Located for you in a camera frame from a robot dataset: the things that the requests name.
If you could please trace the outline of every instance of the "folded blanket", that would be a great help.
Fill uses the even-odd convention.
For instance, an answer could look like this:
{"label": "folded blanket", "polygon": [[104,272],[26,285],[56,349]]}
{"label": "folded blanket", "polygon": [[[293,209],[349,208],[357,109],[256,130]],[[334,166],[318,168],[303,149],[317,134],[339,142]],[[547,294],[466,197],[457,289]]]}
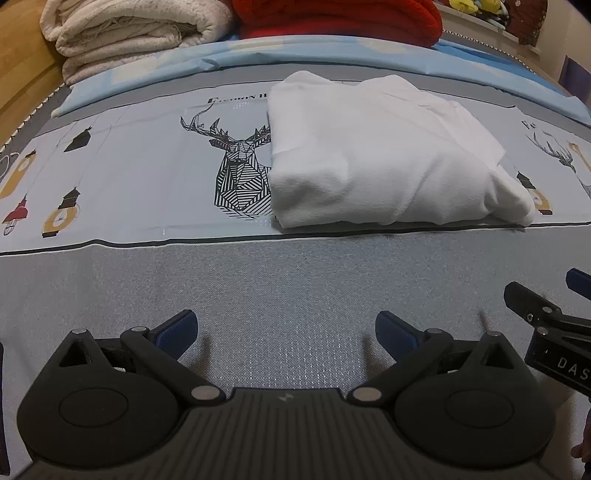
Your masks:
{"label": "folded blanket", "polygon": [[242,37],[334,34],[430,47],[443,32],[431,0],[233,0]]}
{"label": "folded blanket", "polygon": [[396,75],[351,86],[297,72],[268,103],[271,207],[285,228],[534,218],[488,130],[459,103]]}
{"label": "folded blanket", "polygon": [[149,52],[216,41],[232,18],[223,0],[47,0],[40,25],[71,57],[63,69],[70,85]]}

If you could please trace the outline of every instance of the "white folded cloth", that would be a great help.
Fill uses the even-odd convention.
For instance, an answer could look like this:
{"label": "white folded cloth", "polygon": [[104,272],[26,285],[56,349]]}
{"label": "white folded cloth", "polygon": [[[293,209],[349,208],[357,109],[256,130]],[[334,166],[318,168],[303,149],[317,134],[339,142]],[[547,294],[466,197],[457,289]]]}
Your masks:
{"label": "white folded cloth", "polygon": [[297,72],[268,97],[271,206],[285,228],[482,219],[529,225],[505,150],[457,102],[392,75],[357,85]]}
{"label": "white folded cloth", "polygon": [[230,0],[47,0],[40,19],[69,57],[68,85],[147,53],[219,40],[232,23]]}

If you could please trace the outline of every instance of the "beige blanket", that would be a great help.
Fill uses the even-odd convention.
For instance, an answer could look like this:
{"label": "beige blanket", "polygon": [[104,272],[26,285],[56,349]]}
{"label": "beige blanket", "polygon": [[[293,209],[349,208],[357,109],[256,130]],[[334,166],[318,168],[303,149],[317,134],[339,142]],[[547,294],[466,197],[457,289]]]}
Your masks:
{"label": "beige blanket", "polygon": [[47,0],[40,25],[69,57],[71,85],[147,53],[219,40],[232,21],[229,0]]}

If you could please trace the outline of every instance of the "folded red blanket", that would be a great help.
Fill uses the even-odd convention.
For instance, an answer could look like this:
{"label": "folded red blanket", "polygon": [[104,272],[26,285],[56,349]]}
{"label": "folded red blanket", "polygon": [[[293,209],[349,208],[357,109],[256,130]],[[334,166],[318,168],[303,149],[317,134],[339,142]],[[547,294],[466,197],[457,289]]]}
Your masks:
{"label": "folded red blanket", "polygon": [[333,34],[423,47],[443,32],[432,0],[232,0],[243,38]]}

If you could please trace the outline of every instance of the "wooden headboard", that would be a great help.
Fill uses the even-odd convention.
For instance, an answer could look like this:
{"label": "wooden headboard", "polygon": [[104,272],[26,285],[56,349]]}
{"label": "wooden headboard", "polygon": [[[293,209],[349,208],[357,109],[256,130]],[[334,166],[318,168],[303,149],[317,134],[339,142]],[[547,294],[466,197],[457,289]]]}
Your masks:
{"label": "wooden headboard", "polygon": [[65,58],[39,28],[44,5],[45,0],[8,0],[0,7],[0,148],[63,83]]}

